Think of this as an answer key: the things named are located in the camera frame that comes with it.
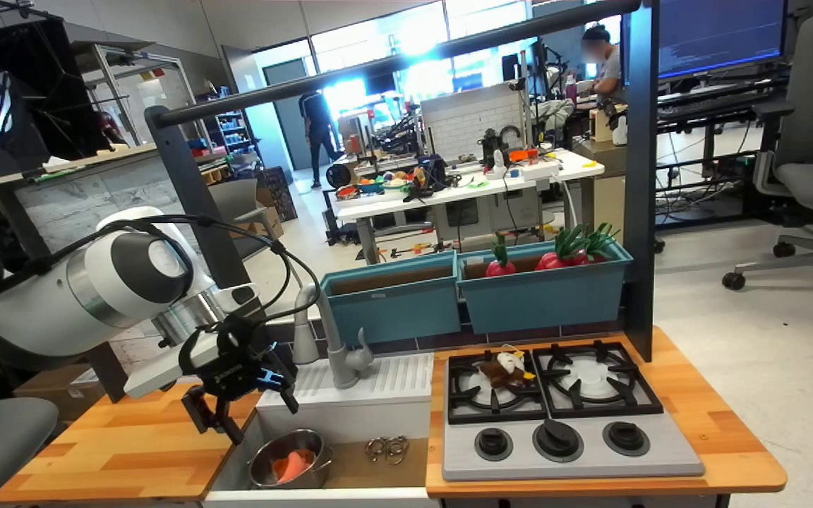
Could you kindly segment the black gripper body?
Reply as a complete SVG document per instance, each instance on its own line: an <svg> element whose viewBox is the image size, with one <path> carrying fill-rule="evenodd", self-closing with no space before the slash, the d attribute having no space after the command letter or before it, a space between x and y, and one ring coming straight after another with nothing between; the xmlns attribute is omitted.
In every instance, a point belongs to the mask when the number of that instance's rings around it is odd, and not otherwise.
<svg viewBox="0 0 813 508"><path fill-rule="evenodd" d="M277 339L264 336L260 325L243 325L240 318L220 322L212 328L218 340L218 354L198 360L191 350L198 346L204 328L198 328L178 352L178 366L182 375L195 375L198 385L205 388L205 402L225 397L228 402L250 388L268 388L268 366L280 366L291 380L297 380L297 364L291 350Z"/></svg>

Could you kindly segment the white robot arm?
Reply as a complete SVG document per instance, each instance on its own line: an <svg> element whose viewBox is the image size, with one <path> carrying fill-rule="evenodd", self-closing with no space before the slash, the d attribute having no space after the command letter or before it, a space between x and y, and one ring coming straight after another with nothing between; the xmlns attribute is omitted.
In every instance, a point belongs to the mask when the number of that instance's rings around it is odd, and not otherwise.
<svg viewBox="0 0 813 508"><path fill-rule="evenodd" d="M187 213L129 208L21 270L0 261L0 360L78 360L116 332L153 322L168 350L129 373L117 392L141 397L195 377L180 402L198 431L240 439L228 405L270 388L291 411L297 366L270 339L263 304L220 287L180 232Z"/></svg>

